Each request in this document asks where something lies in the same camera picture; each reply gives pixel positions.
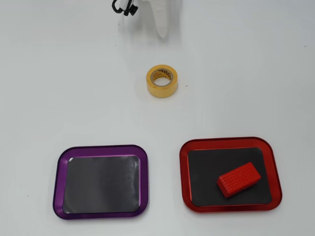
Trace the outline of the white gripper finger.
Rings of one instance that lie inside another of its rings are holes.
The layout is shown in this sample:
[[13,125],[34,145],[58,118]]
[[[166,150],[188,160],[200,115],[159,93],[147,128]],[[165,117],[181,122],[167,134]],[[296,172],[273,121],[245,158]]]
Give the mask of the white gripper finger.
[[169,26],[169,0],[152,0],[151,7],[157,32],[161,38],[165,38]]

